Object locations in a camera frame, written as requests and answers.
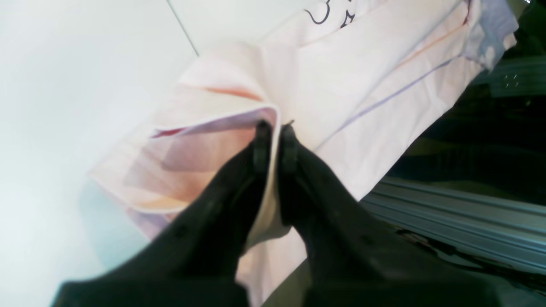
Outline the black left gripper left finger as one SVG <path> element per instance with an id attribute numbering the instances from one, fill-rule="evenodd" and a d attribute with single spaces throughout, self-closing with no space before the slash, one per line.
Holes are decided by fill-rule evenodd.
<path id="1" fill-rule="evenodd" d="M 148 247 L 115 270 L 60 287 L 55 307 L 247 307 L 235 281 L 267 182 L 272 128 L 229 160 Z"/>

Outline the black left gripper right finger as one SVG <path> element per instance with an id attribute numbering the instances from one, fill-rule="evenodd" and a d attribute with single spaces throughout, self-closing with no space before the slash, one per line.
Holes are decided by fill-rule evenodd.
<path id="1" fill-rule="evenodd" d="M 311 269 L 305 307 L 500 307 L 477 273 L 545 298 L 542 206 L 399 180 L 358 202 L 291 125 L 277 169 Z"/>

